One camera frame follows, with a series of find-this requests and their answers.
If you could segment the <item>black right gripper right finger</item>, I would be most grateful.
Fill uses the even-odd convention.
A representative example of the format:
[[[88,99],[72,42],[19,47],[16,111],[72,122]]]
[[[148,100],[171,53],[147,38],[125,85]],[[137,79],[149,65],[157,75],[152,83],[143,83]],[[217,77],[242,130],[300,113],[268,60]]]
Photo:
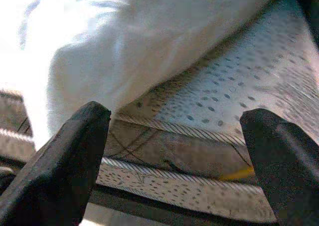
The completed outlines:
[[[258,182],[281,226],[319,224],[319,146],[298,125],[266,109],[240,125]]]

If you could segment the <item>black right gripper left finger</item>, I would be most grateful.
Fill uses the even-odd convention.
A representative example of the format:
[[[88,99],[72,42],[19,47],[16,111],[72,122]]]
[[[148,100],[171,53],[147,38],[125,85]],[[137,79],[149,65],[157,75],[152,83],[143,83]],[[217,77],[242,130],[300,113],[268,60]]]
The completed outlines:
[[[110,116],[95,101],[79,108],[2,193],[1,225],[79,225],[96,184]]]

